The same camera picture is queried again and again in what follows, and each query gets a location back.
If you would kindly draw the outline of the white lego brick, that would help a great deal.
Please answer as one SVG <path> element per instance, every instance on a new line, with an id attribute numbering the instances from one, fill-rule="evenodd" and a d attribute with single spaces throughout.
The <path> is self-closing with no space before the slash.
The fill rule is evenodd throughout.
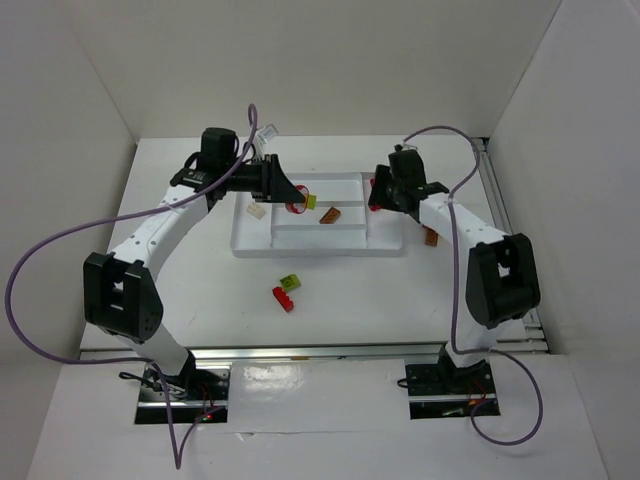
<path id="1" fill-rule="evenodd" d="M 261 220 L 267 215 L 267 210 L 261 204 L 256 202 L 251 202 L 246 207 L 246 212 L 257 220 Z"/>

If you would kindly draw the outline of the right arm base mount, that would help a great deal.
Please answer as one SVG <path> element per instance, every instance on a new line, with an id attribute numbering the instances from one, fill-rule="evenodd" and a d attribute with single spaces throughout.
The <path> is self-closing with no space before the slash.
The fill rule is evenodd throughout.
<path id="1" fill-rule="evenodd" d="M 469 417 L 475 407 L 478 416 L 500 415 L 493 372 L 487 362 L 452 377 L 437 364 L 408 364 L 405 376 L 396 384 L 408 395 L 412 420 Z"/>

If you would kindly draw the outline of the red arch lego brick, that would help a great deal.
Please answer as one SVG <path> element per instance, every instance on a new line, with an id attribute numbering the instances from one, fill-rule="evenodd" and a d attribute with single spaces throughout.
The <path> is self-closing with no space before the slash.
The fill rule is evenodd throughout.
<path id="1" fill-rule="evenodd" d="M 295 197 L 294 202 L 286 203 L 285 209 L 292 214 L 300 215 L 303 214 L 308 207 L 308 198 L 309 198 L 309 189 L 304 184 L 298 184 L 296 186 L 297 196 Z"/>

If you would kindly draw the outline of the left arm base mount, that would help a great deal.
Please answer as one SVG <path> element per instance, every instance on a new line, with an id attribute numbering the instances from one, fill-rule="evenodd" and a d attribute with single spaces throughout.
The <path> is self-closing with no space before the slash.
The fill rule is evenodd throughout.
<path id="1" fill-rule="evenodd" d="M 231 380 L 229 366 L 214 365 L 202 368 L 195 384 L 186 390 L 169 384 L 169 401 L 175 424 L 191 424 L 200 418 L 204 424 L 222 424 L 228 421 L 228 398 Z M 157 372 L 146 367 L 142 374 L 120 372 L 119 378 L 138 387 L 136 425 L 166 425 L 166 400 Z"/>

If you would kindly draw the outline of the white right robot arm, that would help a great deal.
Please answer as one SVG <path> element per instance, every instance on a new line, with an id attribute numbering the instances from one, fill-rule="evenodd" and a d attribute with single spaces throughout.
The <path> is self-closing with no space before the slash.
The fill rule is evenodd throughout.
<path id="1" fill-rule="evenodd" d="M 410 216 L 452 247 L 451 333 L 433 378 L 449 393 L 464 393 L 482 378 L 506 323 L 540 303 L 532 243 L 489 225 L 428 181 L 416 150 L 397 145 L 388 159 L 375 170 L 369 205 Z"/>

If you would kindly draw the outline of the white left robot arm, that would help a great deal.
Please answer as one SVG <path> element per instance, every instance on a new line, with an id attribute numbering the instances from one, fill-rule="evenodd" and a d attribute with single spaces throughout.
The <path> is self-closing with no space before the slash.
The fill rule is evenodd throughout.
<path id="1" fill-rule="evenodd" d="M 268 125 L 241 144 L 232 130 L 206 129 L 199 151 L 170 180 L 153 214 L 110 252 L 92 253 L 84 262 L 86 321 L 156 364 L 181 395 L 214 378 L 197 369 L 193 353 L 163 326 L 164 307 L 155 281 L 187 233 L 227 193 L 247 192 L 258 203 L 304 202 L 277 155 L 264 151 L 276 134 Z"/>

